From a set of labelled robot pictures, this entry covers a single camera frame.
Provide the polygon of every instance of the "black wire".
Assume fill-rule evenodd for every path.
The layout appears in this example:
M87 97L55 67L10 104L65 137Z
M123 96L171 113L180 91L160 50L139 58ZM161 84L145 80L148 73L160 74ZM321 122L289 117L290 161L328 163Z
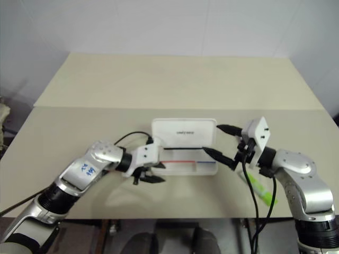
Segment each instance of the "black wire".
M266 224L268 223L269 219L270 219L270 216L272 214L272 211L273 211L273 207L274 207L274 201L275 201L275 195L276 195L276 180L275 180L275 177L273 176L272 177L272 180L273 180L273 194L272 194L272 200L271 200L271 204L270 204L270 209L267 213L267 216L266 216L266 219L265 221L263 222L263 224L260 226L260 228L256 230L255 234L253 235L252 237L252 240L251 240L251 245L254 241L254 239L257 237L258 238L258 235L259 233L264 229L264 227L266 226Z
M33 194L32 196L29 196L28 198L16 203L15 205L12 205L11 207L3 210L2 212L0 212L0 217L4 216L6 213L9 213L11 210L16 209L18 206L26 203L27 201L31 200L32 198L34 198L35 196L37 196L38 194L42 193L45 189L42 189L40 191L38 191L37 193Z
M243 166L243 172L247 181L247 184L249 186L249 190L251 191L251 196L253 199L253 203L255 206L255 228L258 229L259 228L259 209L258 209L258 203L256 201L255 195L254 195L254 190L253 190L253 186L251 184L251 181L248 177L247 171L246 171L246 160L247 160L247 154L243 155L243 159L242 159L242 166ZM255 238L255 248L257 249L258 246L258 235ZM253 250L253 244L251 243L251 254L256 254L257 251Z
M245 218L245 222L246 222L246 227L247 227L248 241L249 241L249 245L251 246L252 232L251 232L251 227L249 226L249 219Z
M144 131L133 131L133 132L130 132L128 134L126 134L125 136L121 137L118 141L116 141L114 144L118 144L121 140L123 140L124 138L128 137L129 135L132 135L132 134L136 134L136 133L140 133L140 134L145 134L146 136L148 136L149 139L152 138L152 136L150 134L148 134L147 132L144 132Z

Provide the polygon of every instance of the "gray fabric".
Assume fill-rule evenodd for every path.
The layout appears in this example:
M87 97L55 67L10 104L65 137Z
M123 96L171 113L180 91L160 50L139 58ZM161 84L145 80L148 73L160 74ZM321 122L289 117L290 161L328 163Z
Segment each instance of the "gray fabric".
M125 245L121 254L158 254L158 241L154 234L139 233Z
M195 228L192 241L194 254L221 254L214 234L202 228Z

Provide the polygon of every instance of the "green object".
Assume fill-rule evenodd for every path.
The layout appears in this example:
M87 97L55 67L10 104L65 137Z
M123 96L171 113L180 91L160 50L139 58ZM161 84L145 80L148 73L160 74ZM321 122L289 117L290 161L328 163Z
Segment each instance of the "green object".
M244 172L240 171L239 177L247 184L246 177L244 175ZM270 206L272 202L272 193L270 193L264 186L261 185L261 183L255 179L250 173L247 172L249 181L252 184L253 191L255 194L259 196L259 198L267 205Z

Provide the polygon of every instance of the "white table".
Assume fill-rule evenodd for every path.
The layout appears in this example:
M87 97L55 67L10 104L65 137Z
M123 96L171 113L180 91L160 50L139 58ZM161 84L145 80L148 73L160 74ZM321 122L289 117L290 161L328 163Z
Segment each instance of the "white table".
M0 162L0 209L49 185L94 141L150 132L154 118L210 117L243 126L261 115L272 133L268 145L313 158L339 207L337 126L289 60L70 54ZM141 135L122 144L132 148L144 142ZM234 137L218 131L218 150L233 157L236 145ZM270 179L251 173L272 190ZM225 166L215 176L165 178L134 186L132 179L108 174L68 218L255 215L248 187ZM280 185L277 199L272 216L290 216ZM265 216L268 207L258 203Z

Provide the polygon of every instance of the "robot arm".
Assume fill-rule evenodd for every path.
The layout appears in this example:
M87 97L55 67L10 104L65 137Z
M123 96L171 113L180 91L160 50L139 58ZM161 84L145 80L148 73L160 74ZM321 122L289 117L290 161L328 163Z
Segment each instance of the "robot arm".
M58 225L71 207L108 171L120 171L124 177L134 176L134 184L138 184L139 179L162 182L162 178L145 173L147 167L159 163L158 149L151 143L127 153L110 142L95 142L12 222L0 241L0 253L46 253L59 231Z
M214 149L204 150L232 170L246 154L246 162L251 168L258 166L260 174L276 177L284 187L295 219L300 253L339 253L339 229L332 192L317 175L315 163L301 153L266 147L270 132L263 117L251 120L243 129L230 125L219 125L218 128L240 137L235 159Z

